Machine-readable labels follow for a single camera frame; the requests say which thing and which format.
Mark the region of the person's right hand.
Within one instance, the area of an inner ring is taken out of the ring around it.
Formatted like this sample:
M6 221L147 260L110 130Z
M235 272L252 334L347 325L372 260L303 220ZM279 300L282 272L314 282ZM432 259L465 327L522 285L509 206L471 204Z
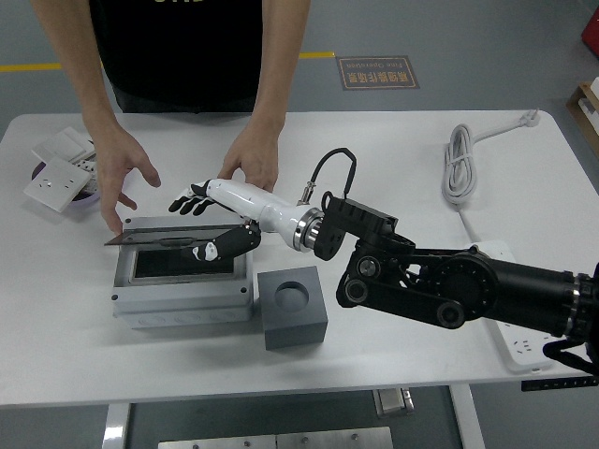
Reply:
M146 151L119 124L94 132L92 137L96 149L101 215L109 230L120 235L123 222L117 213L117 205L122 204L131 210L137 208L137 203L123 192L126 176L136 169L152 187L159 187L161 180Z

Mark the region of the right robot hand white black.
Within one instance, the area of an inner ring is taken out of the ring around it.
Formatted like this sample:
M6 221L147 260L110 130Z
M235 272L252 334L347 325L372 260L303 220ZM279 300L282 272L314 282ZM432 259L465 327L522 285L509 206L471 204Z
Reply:
M315 208L293 206L253 184L223 179L191 184L168 210L199 216L212 204L233 211L245 223L187 251L191 258L200 262L248 253L259 245L262 232L277 233L290 248L307 252L309 225L322 216Z

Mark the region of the person's left hand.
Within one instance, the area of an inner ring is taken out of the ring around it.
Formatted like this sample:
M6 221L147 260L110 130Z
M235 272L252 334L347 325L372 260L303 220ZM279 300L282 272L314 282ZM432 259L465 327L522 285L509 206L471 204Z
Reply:
M231 144L218 174L230 180L240 169L245 181L271 192L278 180L278 141L281 130L247 124Z

